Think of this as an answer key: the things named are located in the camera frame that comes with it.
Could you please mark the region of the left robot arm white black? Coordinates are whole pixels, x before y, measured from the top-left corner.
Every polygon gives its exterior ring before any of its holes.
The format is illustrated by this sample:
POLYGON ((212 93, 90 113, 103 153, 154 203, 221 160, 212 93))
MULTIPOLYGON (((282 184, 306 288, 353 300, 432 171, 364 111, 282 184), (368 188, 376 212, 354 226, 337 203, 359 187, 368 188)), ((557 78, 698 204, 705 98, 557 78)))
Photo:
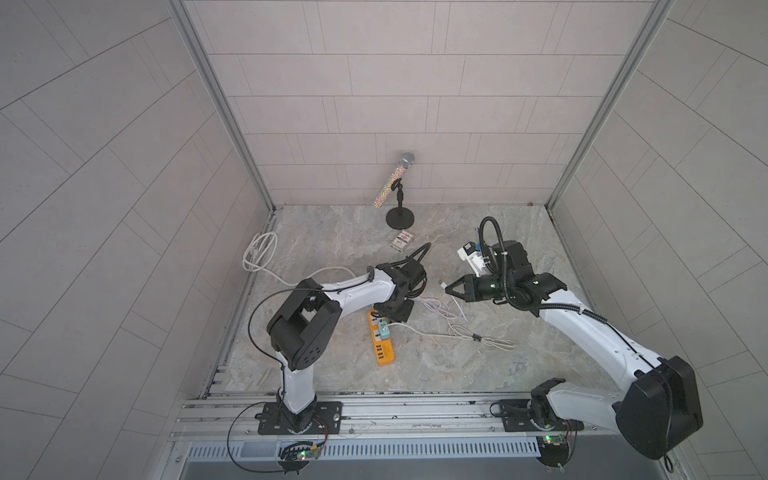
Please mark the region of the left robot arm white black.
POLYGON ((339 320, 368 307, 373 315, 396 323, 408 321, 415 299, 427 286, 422 260, 429 242, 395 262, 367 268, 350 280, 320 284, 305 278, 297 285, 266 296, 288 295, 266 326, 270 348, 260 347, 252 333, 256 316, 251 313, 247 334, 253 347, 275 361, 281 372, 281 388, 274 409, 277 425, 292 434, 307 431, 314 423, 318 400, 313 365, 325 352, 339 320))

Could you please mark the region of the orange power strip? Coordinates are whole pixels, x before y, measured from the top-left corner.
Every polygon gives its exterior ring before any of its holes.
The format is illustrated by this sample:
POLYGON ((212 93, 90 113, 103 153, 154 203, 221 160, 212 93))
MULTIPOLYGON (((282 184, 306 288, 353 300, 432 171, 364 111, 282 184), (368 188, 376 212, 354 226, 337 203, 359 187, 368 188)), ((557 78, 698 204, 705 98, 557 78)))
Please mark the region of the orange power strip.
POLYGON ((375 310, 370 310, 367 313, 367 318, 377 364, 380 367, 392 364, 395 361, 395 354, 391 342, 391 332, 389 339, 382 340, 377 331, 379 322, 386 321, 388 324, 389 322, 386 318, 377 316, 377 312, 375 310))

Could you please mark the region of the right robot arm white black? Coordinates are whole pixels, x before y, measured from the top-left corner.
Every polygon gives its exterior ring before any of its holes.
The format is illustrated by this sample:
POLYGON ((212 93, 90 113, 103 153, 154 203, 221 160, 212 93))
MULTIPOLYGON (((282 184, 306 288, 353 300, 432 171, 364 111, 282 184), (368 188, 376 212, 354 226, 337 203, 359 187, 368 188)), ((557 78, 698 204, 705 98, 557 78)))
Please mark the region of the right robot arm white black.
POLYGON ((615 391, 579 387, 563 378, 547 380, 526 407, 498 401, 504 420, 528 420, 540 430, 539 462, 563 468, 572 458, 578 427, 590 424, 620 434, 644 457, 675 471, 670 451, 703 425, 694 369, 682 358, 664 358, 590 310, 567 285, 548 272, 535 273, 518 241, 483 237, 459 249, 472 273, 446 286, 466 303, 492 301, 528 312, 554 326, 588 353, 614 380, 615 391))

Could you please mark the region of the teal charger adapter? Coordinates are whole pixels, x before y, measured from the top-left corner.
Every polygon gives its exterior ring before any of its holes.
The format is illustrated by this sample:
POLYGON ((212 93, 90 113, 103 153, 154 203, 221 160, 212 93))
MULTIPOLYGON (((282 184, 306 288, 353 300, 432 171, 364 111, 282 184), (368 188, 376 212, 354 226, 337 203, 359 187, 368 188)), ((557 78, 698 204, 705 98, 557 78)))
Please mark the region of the teal charger adapter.
POLYGON ((390 338, 390 328, 386 321, 381 321, 378 323, 377 331, 382 340, 387 340, 390 338))

